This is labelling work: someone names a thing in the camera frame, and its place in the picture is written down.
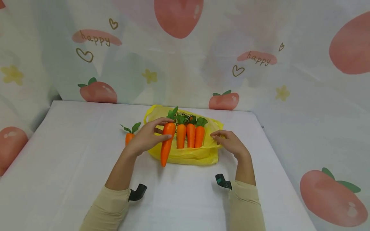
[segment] forearm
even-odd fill
[[[121,191],[130,187],[132,173],[136,161],[137,153],[124,149],[114,165],[105,186],[108,189]]]
[[[265,231],[265,222],[257,188],[254,185],[233,181],[230,191],[230,231]]]
[[[238,159],[238,166],[236,167],[235,180],[251,185],[256,185],[256,179],[253,170],[252,157],[249,152],[242,155]]]
[[[89,209],[80,231],[116,231],[128,211],[130,181],[137,153],[124,149],[105,186]]]

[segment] finger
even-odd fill
[[[212,132],[210,136],[225,136],[227,138],[229,134],[230,134],[230,131],[218,130],[218,131]]]
[[[156,136],[155,138],[157,139],[157,142],[160,143],[160,142],[171,139],[171,137],[172,135],[161,135],[161,136]]]
[[[163,134],[163,131],[159,128],[154,128],[154,132],[158,134]]]
[[[158,125],[161,125],[161,124],[164,125],[163,123],[173,123],[173,122],[174,122],[173,119],[161,117],[161,118],[158,118],[156,120],[153,120],[151,123],[154,126],[158,126]]]
[[[212,138],[218,143],[218,144],[223,144],[225,141],[225,138],[219,137],[219,136],[212,136]]]

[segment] beige sleeve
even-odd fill
[[[257,187],[232,181],[229,193],[230,231],[265,231]]]
[[[130,189],[114,191],[105,186],[95,199],[80,231],[117,231],[128,210]]]

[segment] orange carrot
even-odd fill
[[[199,117],[199,119],[196,122],[197,128],[195,130],[195,144],[194,147],[202,147],[203,146],[203,140],[204,140],[204,125],[206,125],[208,121],[202,117]]]
[[[127,133],[126,134],[126,146],[128,145],[128,143],[133,139],[135,135],[132,134],[132,133]]]
[[[141,122],[134,124],[132,126],[132,130],[130,130],[130,128],[127,128],[127,127],[124,127],[123,125],[121,125],[123,127],[123,129],[128,132],[126,134],[126,140],[125,140],[126,146],[133,139],[133,137],[135,136],[134,133],[139,129],[140,125],[141,125]]]
[[[167,118],[175,120],[175,114],[178,110],[178,107],[175,107],[172,111],[168,112]],[[176,125],[174,123],[166,123],[163,128],[163,135],[172,135],[172,138],[169,140],[166,140],[162,142],[162,148],[161,148],[161,165],[162,167],[166,166],[169,152],[171,151],[171,145],[172,145],[172,140],[174,139],[176,131]]]
[[[186,137],[186,126],[185,126],[185,116],[184,115],[177,115],[177,148],[181,149],[184,148],[185,145],[185,137]]]
[[[189,118],[189,124],[186,126],[186,137],[188,138],[188,147],[194,148],[195,143],[195,124],[196,117],[191,116]]]

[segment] yellow flower print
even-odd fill
[[[281,99],[281,101],[286,101],[286,98],[290,95],[290,92],[286,89],[286,85],[281,88],[276,88],[275,99]]]
[[[147,79],[147,84],[150,84],[150,82],[157,82],[157,72],[150,72],[149,69],[145,69],[145,74],[141,73],[143,77]]]
[[[10,65],[10,67],[2,67],[0,68],[1,72],[5,74],[3,78],[3,82],[8,84],[11,82],[16,82],[19,86],[22,86],[23,82],[23,73],[18,71],[18,68],[14,65]]]

